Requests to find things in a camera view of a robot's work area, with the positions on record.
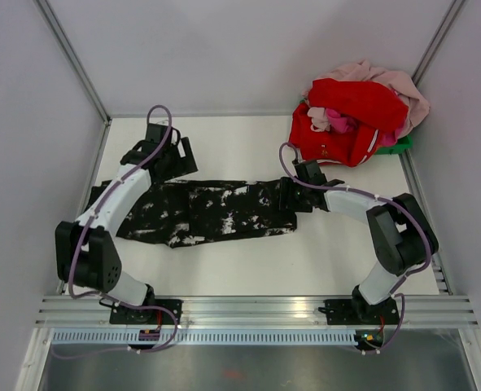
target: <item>white panel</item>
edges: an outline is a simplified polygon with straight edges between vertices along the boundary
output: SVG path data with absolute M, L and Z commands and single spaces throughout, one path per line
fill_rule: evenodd
M 431 114 L 414 163 L 452 281 L 481 327 L 481 1 L 468 2 L 422 81 Z
M 33 2 L 0 2 L 0 390 L 57 286 L 54 229 L 75 216 L 101 129 Z
M 344 62 L 412 72 L 449 0 L 51 1 L 103 103 L 142 115 L 289 113 Z
M 175 118 L 190 138 L 199 172 L 184 178 L 272 180 L 285 175 L 278 161 L 286 140 L 288 116 Z M 115 119 L 97 182 L 113 178 L 120 158 L 146 133 L 140 119 Z M 291 150 L 286 151 L 291 163 Z M 397 156 L 375 156 L 349 169 L 323 168 L 327 177 L 381 195 L 408 191 Z M 289 235 L 232 240 L 191 248 L 169 248 L 116 239 L 123 270 L 149 283 L 158 295 L 349 295 L 374 263 L 367 225 L 338 213 L 298 214 Z M 432 269 L 413 276 L 401 289 L 438 294 Z

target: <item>paint-splattered garment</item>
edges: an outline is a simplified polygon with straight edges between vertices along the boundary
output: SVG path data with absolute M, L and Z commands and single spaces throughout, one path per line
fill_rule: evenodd
M 94 203 L 108 182 L 92 187 Z M 279 210 L 280 181 L 174 181 L 153 185 L 130 210 L 117 236 L 171 248 L 282 235 L 296 215 Z

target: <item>metal floor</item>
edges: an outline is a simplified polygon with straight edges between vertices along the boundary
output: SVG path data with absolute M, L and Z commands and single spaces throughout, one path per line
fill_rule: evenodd
M 56 345 L 60 354 L 103 345 Z M 174 346 L 137 356 L 49 358 L 41 391 L 475 390 L 457 332 L 401 332 L 380 356 L 329 346 Z

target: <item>red garment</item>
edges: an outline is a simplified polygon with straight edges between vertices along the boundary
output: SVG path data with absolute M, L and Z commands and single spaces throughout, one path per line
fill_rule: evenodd
M 293 113 L 289 142 L 301 150 L 306 160 L 355 167 L 378 147 L 381 134 L 393 133 L 404 123 L 409 108 L 386 86 L 373 81 L 313 82 L 308 92 L 311 107 L 332 108 L 358 121 L 356 131 L 345 134 L 311 131 L 309 106 L 301 103 Z

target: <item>clothing pile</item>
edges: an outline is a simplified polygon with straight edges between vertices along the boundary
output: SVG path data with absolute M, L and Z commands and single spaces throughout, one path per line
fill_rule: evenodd
M 407 73 L 368 60 L 321 75 L 302 95 L 289 142 L 321 164 L 360 165 L 379 147 L 395 145 L 430 110 Z

